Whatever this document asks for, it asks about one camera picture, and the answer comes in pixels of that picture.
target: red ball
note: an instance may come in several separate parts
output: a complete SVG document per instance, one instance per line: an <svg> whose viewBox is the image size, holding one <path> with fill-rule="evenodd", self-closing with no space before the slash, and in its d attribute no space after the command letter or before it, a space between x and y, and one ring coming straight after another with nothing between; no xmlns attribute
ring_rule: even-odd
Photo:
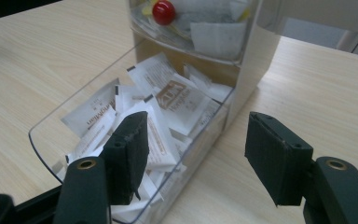
<svg viewBox="0 0 358 224"><path fill-rule="evenodd" d="M166 0L160 0L153 6L153 18L159 25L169 25L175 19L175 7Z"/></svg>

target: wooden table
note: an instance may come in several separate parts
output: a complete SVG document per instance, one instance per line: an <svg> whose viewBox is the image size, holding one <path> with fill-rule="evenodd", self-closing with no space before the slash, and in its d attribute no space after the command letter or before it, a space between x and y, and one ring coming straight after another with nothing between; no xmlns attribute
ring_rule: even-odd
<svg viewBox="0 0 358 224"><path fill-rule="evenodd" d="M65 0L0 19L0 193L15 204L59 183L28 131L133 46L125 1ZM358 56L283 37L272 65L164 223L304 223L275 207L243 157L249 111L270 114L358 168Z"/></svg>

